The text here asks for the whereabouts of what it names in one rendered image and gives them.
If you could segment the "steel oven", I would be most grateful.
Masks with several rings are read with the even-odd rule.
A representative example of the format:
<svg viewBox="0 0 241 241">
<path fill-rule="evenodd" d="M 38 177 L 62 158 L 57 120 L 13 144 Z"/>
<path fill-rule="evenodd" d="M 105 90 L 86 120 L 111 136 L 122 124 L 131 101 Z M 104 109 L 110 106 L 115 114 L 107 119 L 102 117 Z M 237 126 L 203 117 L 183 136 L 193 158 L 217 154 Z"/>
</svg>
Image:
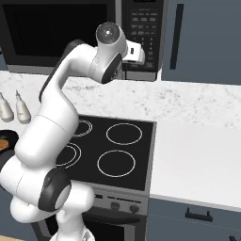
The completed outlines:
<svg viewBox="0 0 241 241">
<path fill-rule="evenodd" d="M 82 217 L 96 241 L 145 241 L 147 208 L 147 197 L 96 189 Z"/>
</svg>

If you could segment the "blue-grey drawer front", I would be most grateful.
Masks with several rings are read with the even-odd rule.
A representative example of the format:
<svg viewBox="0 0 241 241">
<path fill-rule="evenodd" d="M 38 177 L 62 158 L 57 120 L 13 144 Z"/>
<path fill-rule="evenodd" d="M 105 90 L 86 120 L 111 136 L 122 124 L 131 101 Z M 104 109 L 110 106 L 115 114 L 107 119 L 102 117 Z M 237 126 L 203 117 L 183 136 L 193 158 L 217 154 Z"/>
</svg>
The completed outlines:
<svg viewBox="0 0 241 241">
<path fill-rule="evenodd" d="M 210 212 L 213 217 L 212 222 L 200 221 L 185 217 L 186 209 L 191 213 L 205 215 Z M 164 201 L 159 199 L 149 199 L 149 214 L 157 217 L 167 217 L 181 221 L 189 221 L 199 224 L 212 225 L 220 228 L 241 231 L 241 213 L 221 210 L 206 206 L 193 205 L 177 201 Z"/>
</svg>

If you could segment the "black hob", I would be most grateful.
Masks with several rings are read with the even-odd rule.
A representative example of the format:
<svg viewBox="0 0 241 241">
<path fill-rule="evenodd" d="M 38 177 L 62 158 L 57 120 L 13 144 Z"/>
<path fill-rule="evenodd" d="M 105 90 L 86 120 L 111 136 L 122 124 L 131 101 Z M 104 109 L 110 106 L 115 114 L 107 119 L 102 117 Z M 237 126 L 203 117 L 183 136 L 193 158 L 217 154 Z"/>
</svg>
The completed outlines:
<svg viewBox="0 0 241 241">
<path fill-rule="evenodd" d="M 80 116 L 56 164 L 77 181 L 143 191 L 153 127 L 151 121 Z"/>
</svg>

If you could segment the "blue-grey wall cupboard door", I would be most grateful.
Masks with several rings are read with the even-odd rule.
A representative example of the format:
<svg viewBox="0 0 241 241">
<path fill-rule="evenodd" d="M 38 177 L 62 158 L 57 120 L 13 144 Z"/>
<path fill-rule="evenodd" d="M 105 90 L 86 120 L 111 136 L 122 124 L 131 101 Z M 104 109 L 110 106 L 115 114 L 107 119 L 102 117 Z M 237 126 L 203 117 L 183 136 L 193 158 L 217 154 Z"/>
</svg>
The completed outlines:
<svg viewBox="0 0 241 241">
<path fill-rule="evenodd" d="M 169 68 L 177 4 L 185 4 L 175 70 Z M 162 78 L 241 86 L 241 0 L 169 0 Z"/>
</svg>

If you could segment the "black microwave door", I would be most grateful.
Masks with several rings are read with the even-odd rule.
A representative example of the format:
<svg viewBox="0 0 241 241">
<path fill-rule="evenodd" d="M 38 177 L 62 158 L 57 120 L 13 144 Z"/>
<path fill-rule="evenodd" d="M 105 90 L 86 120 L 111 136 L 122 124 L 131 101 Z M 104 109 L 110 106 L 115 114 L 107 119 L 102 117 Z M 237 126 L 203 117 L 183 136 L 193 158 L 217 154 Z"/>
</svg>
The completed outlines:
<svg viewBox="0 0 241 241">
<path fill-rule="evenodd" d="M 105 22 L 121 23 L 121 0 L 0 0 L 0 48 L 10 72 L 48 74 L 73 40 L 95 46 Z"/>
</svg>

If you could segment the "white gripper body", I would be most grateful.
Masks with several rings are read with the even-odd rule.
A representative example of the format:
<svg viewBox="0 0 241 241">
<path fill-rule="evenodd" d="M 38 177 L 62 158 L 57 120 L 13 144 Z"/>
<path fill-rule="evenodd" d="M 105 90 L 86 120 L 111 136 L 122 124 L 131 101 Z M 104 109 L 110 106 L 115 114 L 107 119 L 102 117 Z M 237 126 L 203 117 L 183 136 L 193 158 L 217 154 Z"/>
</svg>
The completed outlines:
<svg viewBox="0 0 241 241">
<path fill-rule="evenodd" d="M 142 48 L 129 48 L 127 55 L 122 59 L 124 63 L 143 65 L 145 62 L 145 53 Z"/>
</svg>

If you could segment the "black and steel microwave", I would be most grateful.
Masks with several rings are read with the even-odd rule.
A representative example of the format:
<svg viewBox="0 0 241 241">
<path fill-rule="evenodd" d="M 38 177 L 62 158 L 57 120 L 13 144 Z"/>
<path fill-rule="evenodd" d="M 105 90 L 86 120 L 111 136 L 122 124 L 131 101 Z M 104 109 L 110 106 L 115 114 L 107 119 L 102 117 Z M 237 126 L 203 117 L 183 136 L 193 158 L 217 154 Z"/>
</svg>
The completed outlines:
<svg viewBox="0 0 241 241">
<path fill-rule="evenodd" d="M 153 81 L 162 62 L 163 27 L 168 0 L 121 0 L 119 26 L 126 39 L 141 44 L 145 52 L 143 65 L 125 63 L 120 79 Z"/>
</svg>

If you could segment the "blue-grey base cupboard door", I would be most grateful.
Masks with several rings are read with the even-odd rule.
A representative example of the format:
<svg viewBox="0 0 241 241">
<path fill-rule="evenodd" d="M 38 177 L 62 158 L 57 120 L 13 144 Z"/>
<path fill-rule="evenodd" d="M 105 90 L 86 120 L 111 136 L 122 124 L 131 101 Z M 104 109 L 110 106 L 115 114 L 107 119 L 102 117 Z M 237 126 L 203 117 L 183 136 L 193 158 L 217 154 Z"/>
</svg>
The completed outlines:
<svg viewBox="0 0 241 241">
<path fill-rule="evenodd" d="M 146 241 L 230 241 L 230 235 L 241 237 L 241 231 L 149 216 Z"/>
</svg>

